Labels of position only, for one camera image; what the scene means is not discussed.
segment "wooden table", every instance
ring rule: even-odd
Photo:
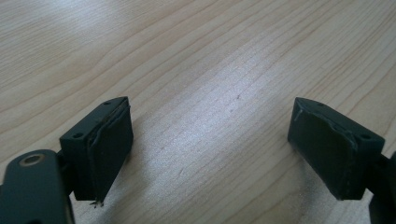
[[[132,158],[77,223],[369,223],[288,144],[296,96],[396,148],[393,0],[2,0],[0,52],[1,179],[130,99]]]

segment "small hole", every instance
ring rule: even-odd
[[[84,134],[82,134],[82,133],[76,133],[75,135],[73,135],[73,137],[74,137],[74,138],[80,138],[82,135],[84,135]]]
[[[44,154],[34,154],[23,158],[20,161],[20,166],[32,166],[38,164],[44,159]]]
[[[364,139],[371,139],[371,136],[368,134],[361,134],[361,137]]]

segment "table surface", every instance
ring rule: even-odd
[[[0,1],[0,177],[128,96],[133,153],[77,223],[369,223],[287,141],[294,98],[396,148],[393,0]]]

